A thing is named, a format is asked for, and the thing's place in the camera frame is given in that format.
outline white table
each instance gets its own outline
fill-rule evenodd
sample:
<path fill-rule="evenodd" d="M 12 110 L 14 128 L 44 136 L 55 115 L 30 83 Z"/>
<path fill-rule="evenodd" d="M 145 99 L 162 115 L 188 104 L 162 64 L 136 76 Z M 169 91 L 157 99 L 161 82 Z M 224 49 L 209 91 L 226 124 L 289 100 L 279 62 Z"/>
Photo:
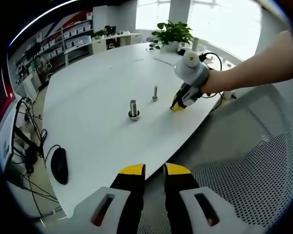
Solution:
<path fill-rule="evenodd" d="M 59 184 L 46 162 L 53 190 L 68 217 L 74 207 L 102 186 L 110 186 L 129 165 L 146 164 L 146 178 L 192 135 L 219 95 L 199 99 L 184 111 L 170 110 L 182 81 L 177 54 L 148 52 L 136 44 L 89 56 L 53 75 L 46 93 L 42 125 L 48 130 L 45 154 L 54 144 L 66 149 L 69 178 Z M 154 86 L 158 101 L 153 102 Z M 128 118 L 137 100 L 140 120 Z"/>
<path fill-rule="evenodd" d="M 64 52 L 64 55 L 65 55 L 65 65 L 68 66 L 69 65 L 69 62 L 68 62 L 68 53 L 78 49 L 78 48 L 82 48 L 84 46 L 90 46 L 90 45 L 93 45 L 97 42 L 105 42 L 106 43 L 106 40 L 108 39 L 117 39 L 119 38 L 120 39 L 120 45 L 121 46 L 125 46 L 125 45 L 131 45 L 131 44 L 135 44 L 135 42 L 132 42 L 131 41 L 131 37 L 137 37 L 137 36 L 140 36 L 141 33 L 129 33 L 129 34 L 119 34 L 119 35 L 113 35 L 113 36 L 109 36 L 109 37 L 105 37 L 105 38 L 102 38 L 102 39 L 97 39 L 97 40 L 93 40 L 89 43 L 85 43 L 85 44 L 82 44 L 82 45 L 76 45 L 76 46 L 73 46 L 67 50 L 65 50 Z M 95 52 L 95 49 L 92 48 L 90 49 L 92 50 L 92 54 L 96 53 Z"/>

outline plant pot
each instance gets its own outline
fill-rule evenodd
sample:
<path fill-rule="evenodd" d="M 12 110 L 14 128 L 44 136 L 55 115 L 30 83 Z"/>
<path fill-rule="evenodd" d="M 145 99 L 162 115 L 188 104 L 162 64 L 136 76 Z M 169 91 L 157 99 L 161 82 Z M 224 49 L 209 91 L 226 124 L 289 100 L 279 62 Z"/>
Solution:
<path fill-rule="evenodd" d="M 163 48 L 168 53 L 176 53 L 179 49 L 179 42 L 177 41 L 169 42 L 169 44 L 164 45 Z"/>

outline window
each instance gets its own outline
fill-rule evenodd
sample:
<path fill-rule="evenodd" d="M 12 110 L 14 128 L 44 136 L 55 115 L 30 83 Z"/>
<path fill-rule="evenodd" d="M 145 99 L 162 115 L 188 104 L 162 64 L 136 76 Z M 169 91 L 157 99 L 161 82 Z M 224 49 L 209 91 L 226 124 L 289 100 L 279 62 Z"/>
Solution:
<path fill-rule="evenodd" d="M 167 22 L 170 0 L 138 0 L 136 29 L 155 30 L 157 24 Z"/>
<path fill-rule="evenodd" d="M 253 0 L 192 0 L 188 25 L 195 37 L 246 60 L 257 48 L 261 8 Z"/>

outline forearm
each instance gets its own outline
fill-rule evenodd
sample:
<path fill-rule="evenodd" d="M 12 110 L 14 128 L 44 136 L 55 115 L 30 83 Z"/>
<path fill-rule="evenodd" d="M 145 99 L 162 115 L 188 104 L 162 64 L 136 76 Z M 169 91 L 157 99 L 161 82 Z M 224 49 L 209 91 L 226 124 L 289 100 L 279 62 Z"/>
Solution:
<path fill-rule="evenodd" d="M 236 67 L 211 72 L 211 82 L 202 87 L 205 93 L 217 93 L 242 87 L 276 83 L 293 78 L 293 38 L 289 31 L 280 33 L 263 52 Z"/>

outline computer mouse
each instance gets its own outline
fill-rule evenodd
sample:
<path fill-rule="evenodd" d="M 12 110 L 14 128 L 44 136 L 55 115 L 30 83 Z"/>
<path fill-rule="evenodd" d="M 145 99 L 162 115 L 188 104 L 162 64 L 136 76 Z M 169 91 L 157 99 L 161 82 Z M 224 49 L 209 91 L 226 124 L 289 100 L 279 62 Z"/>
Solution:
<path fill-rule="evenodd" d="M 58 148 L 54 151 L 51 158 L 51 172 L 54 178 L 60 184 L 67 184 L 68 182 L 68 167 L 66 160 L 66 151 L 64 148 Z"/>

